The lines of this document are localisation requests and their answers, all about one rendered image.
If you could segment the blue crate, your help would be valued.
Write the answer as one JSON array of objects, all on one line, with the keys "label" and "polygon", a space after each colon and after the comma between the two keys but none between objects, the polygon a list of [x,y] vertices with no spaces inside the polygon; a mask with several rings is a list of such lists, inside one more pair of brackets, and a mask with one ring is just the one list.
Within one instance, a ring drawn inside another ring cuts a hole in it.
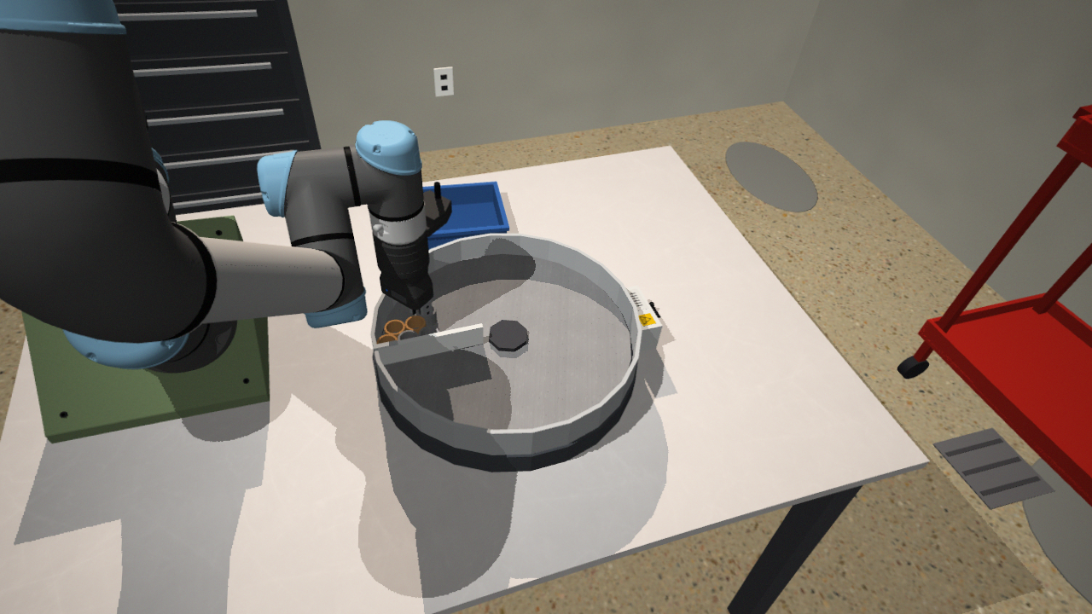
[{"label": "blue crate", "polygon": [[452,200],[451,217],[427,237],[429,250],[475,235],[506,234],[508,220],[497,182],[440,185],[441,197]]}]

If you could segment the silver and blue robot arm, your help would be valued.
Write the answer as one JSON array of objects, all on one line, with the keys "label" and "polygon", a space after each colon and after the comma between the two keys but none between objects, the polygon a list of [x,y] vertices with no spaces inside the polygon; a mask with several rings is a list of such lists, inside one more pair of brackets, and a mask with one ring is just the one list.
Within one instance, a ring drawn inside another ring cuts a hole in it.
[{"label": "silver and blue robot arm", "polygon": [[200,238],[177,224],[124,34],[112,0],[0,0],[0,299],[97,364],[169,374],[218,359],[237,320],[365,319],[348,206],[420,214],[410,127],[261,157],[263,203],[292,247]]}]

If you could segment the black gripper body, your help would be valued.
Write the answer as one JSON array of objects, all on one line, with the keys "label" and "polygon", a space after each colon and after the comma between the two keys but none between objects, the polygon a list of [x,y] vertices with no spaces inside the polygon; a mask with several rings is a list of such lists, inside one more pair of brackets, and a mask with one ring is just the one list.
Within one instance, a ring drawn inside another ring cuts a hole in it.
[{"label": "black gripper body", "polygon": [[410,310],[420,310],[434,298],[427,237],[444,226],[451,213],[451,200],[441,197],[440,182],[424,192],[424,210],[412,220],[388,222],[369,213],[380,287],[387,297]]}]

